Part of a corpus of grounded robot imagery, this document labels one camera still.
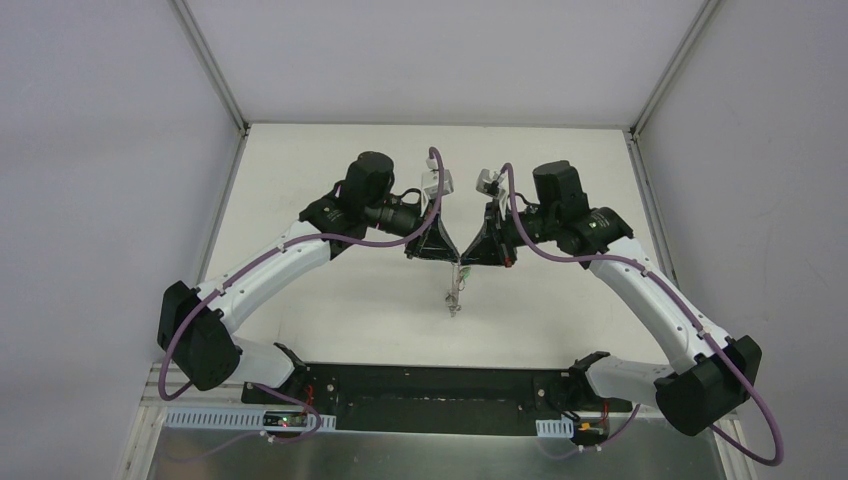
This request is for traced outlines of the key with green tag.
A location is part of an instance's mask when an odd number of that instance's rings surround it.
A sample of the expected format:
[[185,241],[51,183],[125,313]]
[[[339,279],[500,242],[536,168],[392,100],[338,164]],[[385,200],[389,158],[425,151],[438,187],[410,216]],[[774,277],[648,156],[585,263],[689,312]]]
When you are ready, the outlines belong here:
[[463,267],[459,270],[458,286],[459,286],[460,289],[464,288],[470,274],[471,274],[471,268],[470,267]]

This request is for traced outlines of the large metal keyring with clips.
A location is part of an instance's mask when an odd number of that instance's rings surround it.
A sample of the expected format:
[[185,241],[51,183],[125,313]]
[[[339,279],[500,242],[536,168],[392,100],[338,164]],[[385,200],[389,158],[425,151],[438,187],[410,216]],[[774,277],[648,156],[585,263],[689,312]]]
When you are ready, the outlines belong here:
[[445,294],[446,308],[451,318],[461,311],[460,294],[464,289],[466,269],[459,263],[451,264],[450,284]]

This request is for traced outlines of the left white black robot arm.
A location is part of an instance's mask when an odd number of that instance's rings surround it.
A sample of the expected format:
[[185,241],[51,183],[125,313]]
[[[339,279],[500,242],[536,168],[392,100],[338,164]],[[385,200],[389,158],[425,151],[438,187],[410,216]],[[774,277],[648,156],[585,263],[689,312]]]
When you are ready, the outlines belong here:
[[281,404],[297,402],[305,378],[288,349],[241,339],[252,313],[300,276],[336,259],[351,246],[413,248],[436,226],[452,181],[440,151],[428,151],[427,170],[416,189],[419,201],[395,195],[394,163],[365,151],[344,179],[311,202],[286,231],[231,270],[196,286],[176,281],[163,293],[157,344],[165,358],[158,379],[166,401],[183,394],[166,389],[176,365],[187,385],[212,390],[228,380],[259,383]]

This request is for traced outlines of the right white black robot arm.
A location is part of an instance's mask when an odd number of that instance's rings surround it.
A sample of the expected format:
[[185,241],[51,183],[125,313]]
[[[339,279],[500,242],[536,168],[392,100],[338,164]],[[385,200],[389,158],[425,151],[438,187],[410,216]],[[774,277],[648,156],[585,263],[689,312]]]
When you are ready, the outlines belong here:
[[695,308],[652,266],[614,210],[590,207],[569,162],[543,164],[533,180],[538,200],[519,211],[510,203],[507,174],[481,171],[476,189],[491,200],[462,264],[511,267],[518,247],[553,242],[618,295],[667,359],[651,364],[593,353],[570,370],[572,404],[583,410],[605,398],[646,404],[679,432],[695,436],[746,402],[762,359],[756,341],[730,335]]

